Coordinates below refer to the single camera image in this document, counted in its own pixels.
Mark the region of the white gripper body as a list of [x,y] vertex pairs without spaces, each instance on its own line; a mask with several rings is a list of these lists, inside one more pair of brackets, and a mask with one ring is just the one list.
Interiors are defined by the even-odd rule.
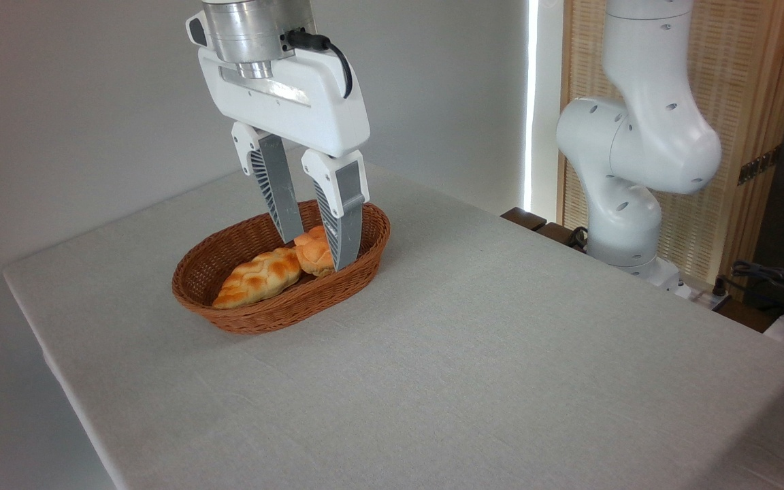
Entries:
[[333,157],[355,151],[370,137],[358,80],[343,97],[346,82],[336,55],[296,49],[273,61],[267,80],[242,77],[208,48],[199,48],[198,59],[215,105],[232,120]]

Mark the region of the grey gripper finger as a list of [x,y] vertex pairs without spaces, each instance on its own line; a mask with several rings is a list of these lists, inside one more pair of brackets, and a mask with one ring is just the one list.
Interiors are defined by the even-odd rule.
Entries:
[[339,158],[308,150],[301,164],[314,181],[333,264],[340,271],[357,260],[361,248],[362,206],[370,200],[363,156],[358,150]]
[[292,242],[303,233],[303,224],[283,140],[243,122],[233,123],[231,139],[243,173],[257,180],[280,238]]

